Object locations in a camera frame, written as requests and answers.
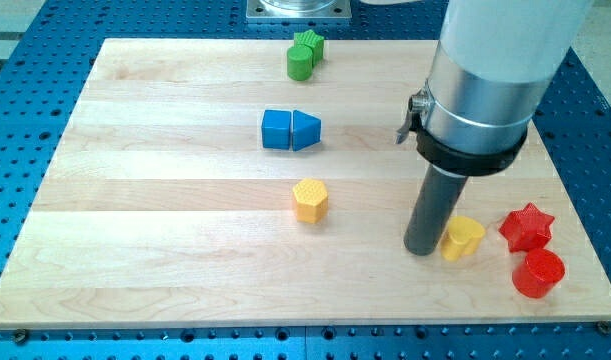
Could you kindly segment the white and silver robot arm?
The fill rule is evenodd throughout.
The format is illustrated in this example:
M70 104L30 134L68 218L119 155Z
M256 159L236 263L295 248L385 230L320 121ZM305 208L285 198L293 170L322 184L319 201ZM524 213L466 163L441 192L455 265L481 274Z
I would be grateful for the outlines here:
M592 0L451 0L424 86L396 141L459 176L487 176L516 158L527 126Z

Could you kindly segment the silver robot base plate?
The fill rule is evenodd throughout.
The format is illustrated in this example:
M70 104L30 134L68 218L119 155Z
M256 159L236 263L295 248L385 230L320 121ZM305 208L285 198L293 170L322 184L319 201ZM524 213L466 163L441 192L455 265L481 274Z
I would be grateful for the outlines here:
M248 20L350 19L350 0L248 0Z

